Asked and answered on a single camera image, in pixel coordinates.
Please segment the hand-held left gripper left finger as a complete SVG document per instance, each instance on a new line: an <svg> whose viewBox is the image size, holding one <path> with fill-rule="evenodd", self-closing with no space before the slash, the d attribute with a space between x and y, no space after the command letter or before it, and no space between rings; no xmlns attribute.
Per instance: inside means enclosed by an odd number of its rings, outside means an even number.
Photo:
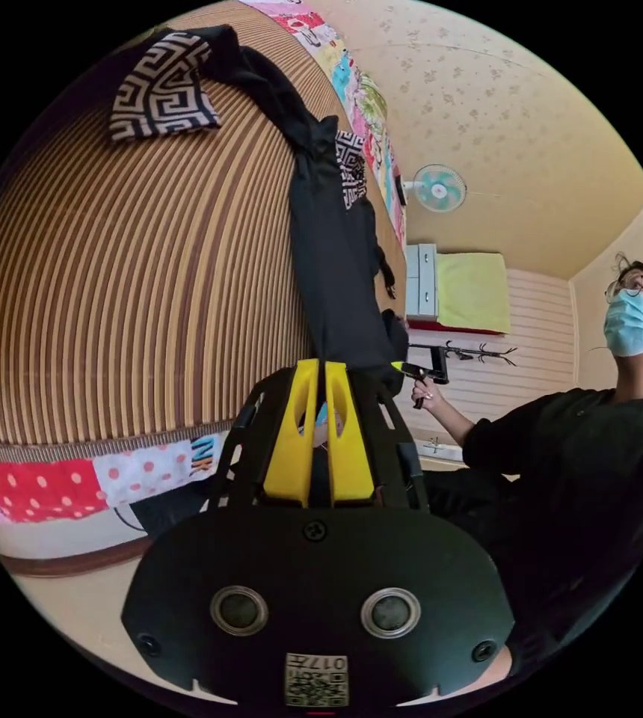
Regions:
<svg viewBox="0 0 643 718"><path fill-rule="evenodd" d="M262 484L266 497L271 500L308 500L318 385L319 361L298 361L289 380L279 429Z"/></svg>

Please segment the person's right hand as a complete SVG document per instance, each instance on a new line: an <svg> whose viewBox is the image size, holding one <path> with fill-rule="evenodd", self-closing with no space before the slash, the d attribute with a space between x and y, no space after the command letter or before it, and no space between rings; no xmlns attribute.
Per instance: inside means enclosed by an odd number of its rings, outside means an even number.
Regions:
<svg viewBox="0 0 643 718"><path fill-rule="evenodd" d="M415 380L411 400L415 408L426 410L439 423L447 421L453 413L453 407L443 398L433 381Z"/></svg>

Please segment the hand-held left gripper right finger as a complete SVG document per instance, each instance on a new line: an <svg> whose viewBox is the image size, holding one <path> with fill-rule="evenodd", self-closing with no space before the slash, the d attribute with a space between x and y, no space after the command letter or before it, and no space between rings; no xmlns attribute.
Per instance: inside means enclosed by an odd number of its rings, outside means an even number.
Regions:
<svg viewBox="0 0 643 718"><path fill-rule="evenodd" d="M327 362L324 377L331 500L367 503L374 493L374 481L345 364Z"/></svg>

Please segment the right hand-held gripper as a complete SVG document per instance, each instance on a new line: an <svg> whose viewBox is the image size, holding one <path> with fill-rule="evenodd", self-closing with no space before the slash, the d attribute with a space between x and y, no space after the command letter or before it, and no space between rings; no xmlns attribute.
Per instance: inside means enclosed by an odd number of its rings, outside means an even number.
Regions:
<svg viewBox="0 0 643 718"><path fill-rule="evenodd" d="M426 381L433 381L435 383L435 374L432 370L424 369L416 364L411 364L404 361L393 361L391 366L397 371L401 372L405 378L409 378L413 381L422 379Z"/></svg>

